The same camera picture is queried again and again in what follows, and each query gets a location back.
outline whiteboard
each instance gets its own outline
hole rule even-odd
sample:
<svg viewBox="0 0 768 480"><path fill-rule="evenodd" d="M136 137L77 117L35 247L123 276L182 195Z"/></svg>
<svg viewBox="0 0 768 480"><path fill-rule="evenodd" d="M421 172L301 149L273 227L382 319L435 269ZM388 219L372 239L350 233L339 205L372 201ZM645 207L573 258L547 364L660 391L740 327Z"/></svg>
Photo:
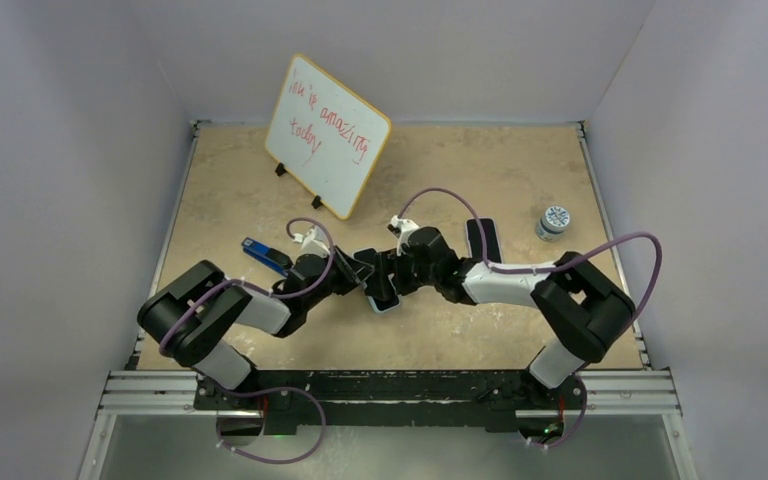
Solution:
<svg viewBox="0 0 768 480"><path fill-rule="evenodd" d="M290 61L272 115L266 151L345 220L390 128L384 114L297 54Z"/></svg>

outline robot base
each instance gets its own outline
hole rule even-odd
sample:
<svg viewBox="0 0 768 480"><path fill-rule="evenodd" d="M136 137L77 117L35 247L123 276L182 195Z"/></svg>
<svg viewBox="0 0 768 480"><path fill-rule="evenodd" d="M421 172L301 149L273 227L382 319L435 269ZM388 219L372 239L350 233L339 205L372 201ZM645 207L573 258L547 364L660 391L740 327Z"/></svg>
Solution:
<svg viewBox="0 0 768 480"><path fill-rule="evenodd" d="M559 397L565 408L581 408L572 377L548 390L521 370L260 370L256 378L259 389L291 386L309 391L322 403L329 425L483 427L488 432L544 437L546 428L557 427L557 415L549 412L558 411ZM299 425L319 425L316 409L302 396L266 397L264 434L293 435ZM193 407L257 410L258 401L228 396L212 381L201 379ZM523 411L547 415L518 418L517 412Z"/></svg>

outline blue stapler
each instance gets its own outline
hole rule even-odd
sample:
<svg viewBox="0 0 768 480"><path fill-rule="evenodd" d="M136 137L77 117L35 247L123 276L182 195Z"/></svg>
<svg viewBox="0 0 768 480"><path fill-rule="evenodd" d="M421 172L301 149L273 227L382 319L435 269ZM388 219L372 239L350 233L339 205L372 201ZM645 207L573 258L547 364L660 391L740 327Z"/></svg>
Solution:
<svg viewBox="0 0 768 480"><path fill-rule="evenodd" d="M290 260L290 257L288 257L287 254L280 250L267 247L251 237L246 237L246 239L243 240L243 251L284 277L287 276L287 270L293 268L293 261Z"/></svg>

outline beige textured surface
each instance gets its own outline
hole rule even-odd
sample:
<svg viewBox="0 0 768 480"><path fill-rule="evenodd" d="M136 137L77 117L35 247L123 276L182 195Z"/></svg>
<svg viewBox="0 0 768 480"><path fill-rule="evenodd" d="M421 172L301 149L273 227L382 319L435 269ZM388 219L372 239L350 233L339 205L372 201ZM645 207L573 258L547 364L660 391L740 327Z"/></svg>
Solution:
<svg viewBox="0 0 768 480"><path fill-rule="evenodd" d="M313 211L311 194L292 177L278 178L263 147L265 127L208 127L201 131L160 286L195 262L209 259L227 274L262 286L278 275L243 254L251 236L295 256L284 233L291 217L325 223L347 252L395 246L389 218L407 198L428 186L444 186L496 220L506 262L556 260L567 250L586 251L605 231L584 158L572 127L395 127L351 218ZM550 204L565 206L572 224L554 244L539 240L534 225ZM454 199L429 193L407 217L439 228L449 245L466 254L468 213ZM307 227L299 225L299 231ZM594 263L617 281L611 257ZM362 292L332 296L285 339L235 325L226 335L262 368L478 369L522 368L553 334L537 310L510 305L454 305L421 289L385 315L372 312ZM143 369L177 368L147 339ZM640 368L630 332L599 368Z"/></svg>

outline whiteboard stand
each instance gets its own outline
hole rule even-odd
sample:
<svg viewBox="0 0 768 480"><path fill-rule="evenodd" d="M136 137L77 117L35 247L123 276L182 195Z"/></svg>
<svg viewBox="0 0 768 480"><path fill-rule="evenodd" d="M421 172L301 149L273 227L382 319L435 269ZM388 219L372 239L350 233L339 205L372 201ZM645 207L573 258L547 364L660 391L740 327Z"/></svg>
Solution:
<svg viewBox="0 0 768 480"><path fill-rule="evenodd" d="M284 167L284 164L281 162L278 162L278 166L275 167L275 175L278 175L280 177L285 173L287 173L287 169ZM310 202L310 205L313 207L314 210L318 209L319 207L322 206L322 197L320 197L319 195L316 195L315 197L313 197L313 201Z"/></svg>

